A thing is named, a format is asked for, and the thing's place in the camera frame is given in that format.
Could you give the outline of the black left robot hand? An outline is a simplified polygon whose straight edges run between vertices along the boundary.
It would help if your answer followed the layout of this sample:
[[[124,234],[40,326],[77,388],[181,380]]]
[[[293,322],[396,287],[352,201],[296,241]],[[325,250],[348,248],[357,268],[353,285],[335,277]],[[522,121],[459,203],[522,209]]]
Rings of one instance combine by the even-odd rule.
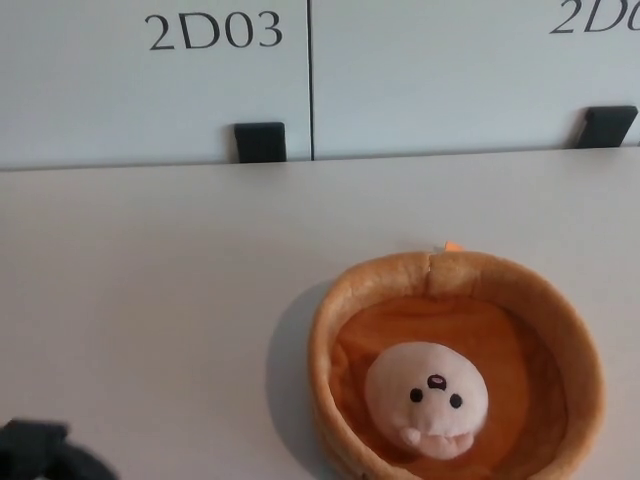
[[[2,479],[115,480],[119,474],[84,446],[70,442],[68,426],[12,419],[1,427]]]

